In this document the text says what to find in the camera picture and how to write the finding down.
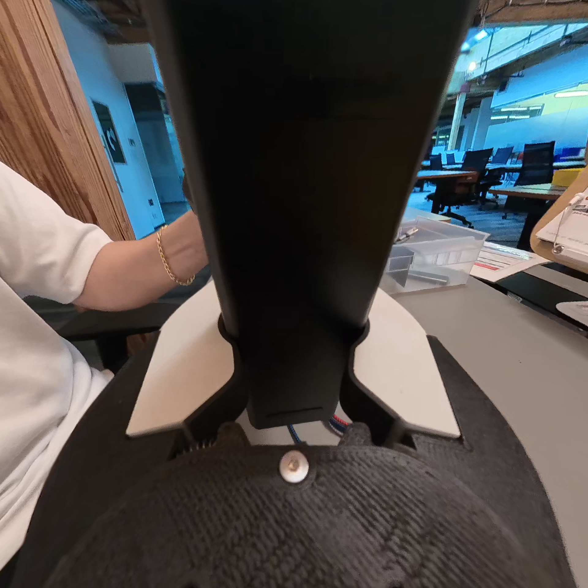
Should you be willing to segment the wooden office desk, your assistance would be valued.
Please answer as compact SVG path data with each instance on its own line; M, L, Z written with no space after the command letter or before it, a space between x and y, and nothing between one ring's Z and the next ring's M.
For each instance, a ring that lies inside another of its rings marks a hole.
M564 194L565 190L565 187L543 183L538 185L494 187L489 189L489 194L504 195L508 198L523 201L523 210L527 212L527 215L517 248L530 251L530 238L533 229L554 202Z
M432 183L436 186L435 192L439 191L438 184L450 184L456 181L465 181L476 183L479 178L480 172L478 171L445 171L445 170L421 170L417 173L414 188L424 187L425 183Z

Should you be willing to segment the black printed usb hub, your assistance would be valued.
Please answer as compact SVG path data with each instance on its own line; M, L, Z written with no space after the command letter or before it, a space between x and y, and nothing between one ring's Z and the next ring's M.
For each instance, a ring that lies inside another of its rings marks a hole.
M478 1L145 1L229 382L198 438L331 417L380 445L400 418L352 352Z

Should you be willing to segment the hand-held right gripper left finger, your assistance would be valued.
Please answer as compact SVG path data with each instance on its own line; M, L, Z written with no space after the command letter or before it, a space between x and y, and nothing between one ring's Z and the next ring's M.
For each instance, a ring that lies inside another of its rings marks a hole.
M160 330L126 434L182 432L215 437L238 422L246 396L234 385L233 346L221 333L221 307L210 281L187 299Z

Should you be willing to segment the paper with red label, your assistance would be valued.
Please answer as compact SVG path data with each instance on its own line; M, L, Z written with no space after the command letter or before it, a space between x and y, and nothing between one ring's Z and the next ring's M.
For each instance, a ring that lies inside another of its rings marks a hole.
M470 270L470 276L487 283L497 283L517 273L547 263L547 259L533 252L485 241Z

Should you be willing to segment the person's left hand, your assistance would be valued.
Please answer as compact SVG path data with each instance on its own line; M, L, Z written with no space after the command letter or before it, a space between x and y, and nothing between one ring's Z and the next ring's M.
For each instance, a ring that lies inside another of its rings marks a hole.
M198 274L209 262L201 223L194 212L187 212L180 220L182 237L182 280Z

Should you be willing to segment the clear plastic tray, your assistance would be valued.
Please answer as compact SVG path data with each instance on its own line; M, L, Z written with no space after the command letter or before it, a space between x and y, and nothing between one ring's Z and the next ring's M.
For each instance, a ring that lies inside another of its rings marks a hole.
M416 217L399 225L379 288L388 295L467 283L486 232Z

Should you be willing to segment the dark wall picture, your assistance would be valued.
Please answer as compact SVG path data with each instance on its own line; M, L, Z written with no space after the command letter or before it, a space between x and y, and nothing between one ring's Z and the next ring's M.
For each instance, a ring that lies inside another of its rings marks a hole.
M111 110L107 105L95 100L92 100L92 106L99 122L105 149L111 162L115 165L126 165L127 161L116 131Z

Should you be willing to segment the person's white shirt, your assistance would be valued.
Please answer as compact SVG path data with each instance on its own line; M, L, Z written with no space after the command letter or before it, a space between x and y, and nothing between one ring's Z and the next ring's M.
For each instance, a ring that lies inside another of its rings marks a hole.
M1 164L1 567L22 546L42 488L109 378L28 304L70 304L111 240Z

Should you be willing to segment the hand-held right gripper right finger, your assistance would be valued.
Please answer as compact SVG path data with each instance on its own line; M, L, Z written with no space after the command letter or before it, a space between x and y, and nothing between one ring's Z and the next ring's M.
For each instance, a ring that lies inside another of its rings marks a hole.
M343 378L341 409L368 425L377 445L412 434L461 435L426 332L394 299L373 300Z

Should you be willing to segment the printed instruction sheet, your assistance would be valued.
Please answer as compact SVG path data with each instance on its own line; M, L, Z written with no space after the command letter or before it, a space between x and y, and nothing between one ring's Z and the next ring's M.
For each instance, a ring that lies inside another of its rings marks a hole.
M587 189L574 195L537 238L552 244L552 254L587 263Z

